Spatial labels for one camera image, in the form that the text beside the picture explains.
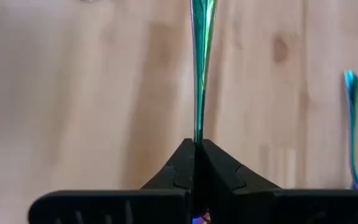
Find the clamp jaw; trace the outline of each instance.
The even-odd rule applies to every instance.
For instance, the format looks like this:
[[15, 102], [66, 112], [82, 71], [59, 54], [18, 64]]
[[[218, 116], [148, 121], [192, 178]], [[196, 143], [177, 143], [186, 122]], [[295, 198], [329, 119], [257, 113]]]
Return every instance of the clamp jaw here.
[[59, 191], [36, 200], [30, 224], [358, 223], [358, 190], [283, 190], [210, 140], [185, 139], [140, 190]]

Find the green metal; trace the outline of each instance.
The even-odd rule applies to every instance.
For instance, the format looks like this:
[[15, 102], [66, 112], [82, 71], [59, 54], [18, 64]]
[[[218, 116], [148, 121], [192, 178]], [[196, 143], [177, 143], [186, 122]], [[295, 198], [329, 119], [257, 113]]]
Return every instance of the green metal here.
[[344, 72], [344, 84], [349, 111], [349, 150], [350, 168], [352, 174], [352, 189], [358, 189], [358, 175], [356, 171], [356, 128], [358, 114], [358, 77], [352, 70]]
[[205, 93], [217, 2], [218, 0], [190, 0], [193, 25], [194, 143], [196, 147], [201, 147], [203, 142]]

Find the black plastic jaw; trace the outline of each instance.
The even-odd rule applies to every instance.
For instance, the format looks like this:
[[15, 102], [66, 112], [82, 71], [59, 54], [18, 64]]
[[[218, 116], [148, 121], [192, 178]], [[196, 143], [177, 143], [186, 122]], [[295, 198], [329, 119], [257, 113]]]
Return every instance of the black plastic jaw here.
[[33, 203], [30, 224], [358, 223], [358, 190], [283, 190], [210, 140], [185, 139], [140, 190], [63, 191]]

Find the teal metal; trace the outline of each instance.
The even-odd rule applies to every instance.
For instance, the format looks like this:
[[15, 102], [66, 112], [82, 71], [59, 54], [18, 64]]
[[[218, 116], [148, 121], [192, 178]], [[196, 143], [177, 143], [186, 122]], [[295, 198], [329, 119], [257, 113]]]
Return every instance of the teal metal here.
[[350, 168], [352, 174], [352, 189], [358, 189], [358, 175], [356, 171], [356, 128], [358, 114], [358, 77], [352, 70], [344, 72], [344, 84], [349, 112], [349, 151]]
[[190, 0], [194, 62], [194, 143], [202, 147], [209, 53], [218, 0]]

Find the wooden surface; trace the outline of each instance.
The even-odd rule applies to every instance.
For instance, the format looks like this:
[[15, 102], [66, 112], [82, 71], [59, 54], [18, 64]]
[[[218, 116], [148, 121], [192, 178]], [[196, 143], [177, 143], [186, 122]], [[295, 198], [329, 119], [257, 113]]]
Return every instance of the wooden surface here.
[[[193, 135], [187, 0], [0, 0], [0, 223], [136, 189]], [[347, 188], [358, 1], [218, 3], [206, 137], [282, 187]]]

